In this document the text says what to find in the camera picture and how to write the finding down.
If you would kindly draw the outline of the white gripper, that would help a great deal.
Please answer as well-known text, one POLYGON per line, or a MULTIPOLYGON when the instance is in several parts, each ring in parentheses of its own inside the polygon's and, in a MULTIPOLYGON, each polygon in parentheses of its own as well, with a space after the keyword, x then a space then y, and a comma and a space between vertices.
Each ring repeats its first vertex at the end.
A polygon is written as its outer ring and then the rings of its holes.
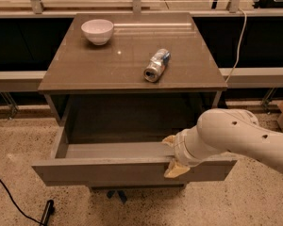
POLYGON ((200 161, 192 156, 187 149, 185 142, 187 134, 188 130, 184 129, 176 135, 169 135, 162 140, 163 144, 174 147, 176 159, 169 163, 168 169, 164 172, 165 178, 176 178, 187 173, 191 167, 200 164, 200 161))

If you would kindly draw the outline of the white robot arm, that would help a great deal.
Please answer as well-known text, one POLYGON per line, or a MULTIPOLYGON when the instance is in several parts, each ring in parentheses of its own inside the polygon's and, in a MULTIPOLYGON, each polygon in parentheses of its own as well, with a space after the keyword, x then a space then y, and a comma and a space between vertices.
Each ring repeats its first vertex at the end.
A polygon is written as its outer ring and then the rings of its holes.
POLYGON ((175 157, 164 172, 175 178, 209 157, 224 152, 241 154, 283 174, 283 133, 258 125, 257 117, 244 109, 210 109, 191 129, 163 139, 175 157))

